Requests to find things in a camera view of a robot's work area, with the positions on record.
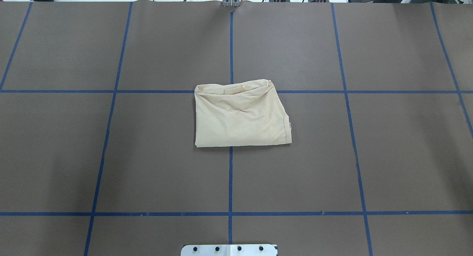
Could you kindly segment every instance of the folded fabric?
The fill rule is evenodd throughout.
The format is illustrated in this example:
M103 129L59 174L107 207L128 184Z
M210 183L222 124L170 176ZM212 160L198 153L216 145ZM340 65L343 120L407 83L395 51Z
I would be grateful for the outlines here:
M289 116L267 79L198 85L194 95L197 147L292 143Z

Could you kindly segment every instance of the table surface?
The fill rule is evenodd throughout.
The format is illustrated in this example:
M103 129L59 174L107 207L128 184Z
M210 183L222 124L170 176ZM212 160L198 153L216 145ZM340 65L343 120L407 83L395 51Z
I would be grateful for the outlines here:
M473 254L472 16L0 3L0 255ZM196 148L195 86L263 78L293 143Z

